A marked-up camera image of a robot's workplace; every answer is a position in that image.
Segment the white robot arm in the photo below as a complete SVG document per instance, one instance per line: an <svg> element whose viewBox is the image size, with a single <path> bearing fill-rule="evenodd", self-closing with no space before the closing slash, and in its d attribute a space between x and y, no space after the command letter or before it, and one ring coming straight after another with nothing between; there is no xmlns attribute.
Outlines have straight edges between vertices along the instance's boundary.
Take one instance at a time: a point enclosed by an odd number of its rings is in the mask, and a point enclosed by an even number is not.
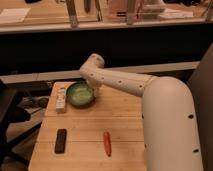
<svg viewBox="0 0 213 171"><path fill-rule="evenodd" d="M142 99L147 171L204 171L194 101L185 83L108 70L98 54L88 57L80 74L93 87L106 85Z"/></svg>

